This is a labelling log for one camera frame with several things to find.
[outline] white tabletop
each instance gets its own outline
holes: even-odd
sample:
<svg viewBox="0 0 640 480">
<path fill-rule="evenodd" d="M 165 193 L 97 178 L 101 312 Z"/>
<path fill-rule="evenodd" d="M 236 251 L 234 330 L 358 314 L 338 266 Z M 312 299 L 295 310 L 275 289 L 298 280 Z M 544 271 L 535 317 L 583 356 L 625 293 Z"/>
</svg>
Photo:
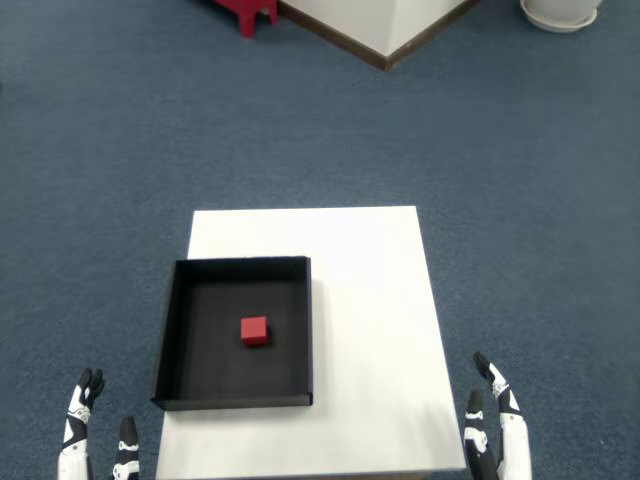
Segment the white tabletop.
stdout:
<svg viewBox="0 0 640 480">
<path fill-rule="evenodd" d="M 311 258 L 314 404 L 166 412 L 158 479 L 464 468 L 415 207 L 197 211 L 189 258 Z"/>
</svg>

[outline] robotic hand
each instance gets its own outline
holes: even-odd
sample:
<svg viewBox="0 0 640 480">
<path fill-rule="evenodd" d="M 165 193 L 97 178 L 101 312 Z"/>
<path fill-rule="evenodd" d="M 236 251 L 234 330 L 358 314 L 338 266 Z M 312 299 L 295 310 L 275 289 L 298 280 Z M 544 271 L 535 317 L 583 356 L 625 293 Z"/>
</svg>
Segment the robotic hand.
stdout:
<svg viewBox="0 0 640 480">
<path fill-rule="evenodd" d="M 58 456 L 58 480 L 93 480 L 87 453 L 87 424 L 93 402 L 104 388 L 102 371 L 86 369 L 73 390 L 67 410 L 62 451 Z M 122 420 L 116 464 L 111 479 L 138 480 L 138 435 L 132 417 Z"/>
<path fill-rule="evenodd" d="M 474 390 L 465 414 L 464 445 L 474 480 L 531 480 L 531 454 L 527 422 L 511 387 L 498 369 L 481 353 L 473 356 L 476 368 L 498 400 L 502 429 L 502 454 L 496 468 L 484 432 L 482 394 Z"/>
</svg>

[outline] black box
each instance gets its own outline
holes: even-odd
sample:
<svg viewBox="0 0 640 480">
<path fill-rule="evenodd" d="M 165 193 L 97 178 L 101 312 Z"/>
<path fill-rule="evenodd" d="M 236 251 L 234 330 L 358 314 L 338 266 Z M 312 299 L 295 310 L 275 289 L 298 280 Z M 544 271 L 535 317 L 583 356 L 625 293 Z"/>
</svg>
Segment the black box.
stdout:
<svg viewBox="0 0 640 480">
<path fill-rule="evenodd" d="M 241 318 L 263 315 L 269 342 L 246 347 Z M 177 261 L 151 400 L 164 410 L 311 405 L 311 260 Z"/>
</svg>

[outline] red block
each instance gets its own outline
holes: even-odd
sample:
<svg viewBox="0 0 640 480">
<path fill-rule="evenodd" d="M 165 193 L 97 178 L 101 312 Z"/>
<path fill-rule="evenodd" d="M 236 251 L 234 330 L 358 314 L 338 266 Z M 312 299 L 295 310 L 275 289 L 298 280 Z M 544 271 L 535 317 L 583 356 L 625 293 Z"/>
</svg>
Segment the red block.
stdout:
<svg viewBox="0 0 640 480">
<path fill-rule="evenodd" d="M 264 345 L 267 336 L 267 317 L 247 317 L 242 319 L 242 343 L 247 347 Z"/>
</svg>

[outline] brown baseboard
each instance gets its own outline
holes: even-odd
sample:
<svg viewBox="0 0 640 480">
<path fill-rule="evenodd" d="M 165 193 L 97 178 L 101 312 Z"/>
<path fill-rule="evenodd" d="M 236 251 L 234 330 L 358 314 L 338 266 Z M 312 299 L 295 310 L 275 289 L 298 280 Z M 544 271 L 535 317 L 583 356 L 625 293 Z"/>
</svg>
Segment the brown baseboard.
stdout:
<svg viewBox="0 0 640 480">
<path fill-rule="evenodd" d="M 325 40 L 330 41 L 343 50 L 352 53 L 353 55 L 361 58 L 370 65 L 373 65 L 374 67 L 377 67 L 384 71 L 389 71 L 400 61 L 404 60 L 413 52 L 415 52 L 422 44 L 431 40 L 437 34 L 442 32 L 447 26 L 449 26 L 449 24 L 464 15 L 479 1 L 480 0 L 465 0 L 440 20 L 424 29 L 422 32 L 420 32 L 418 35 L 413 37 L 411 40 L 409 40 L 407 43 L 402 45 L 395 52 L 388 56 L 376 52 L 375 50 L 367 47 L 357 40 L 354 40 L 353 38 L 337 31 L 329 25 L 322 23 L 320 20 L 317 20 L 307 15 L 306 13 L 301 12 L 297 8 L 283 3 L 282 1 L 278 1 L 278 9 L 283 17 L 288 18 L 301 27 L 306 28 L 307 30 L 324 38 Z"/>
</svg>

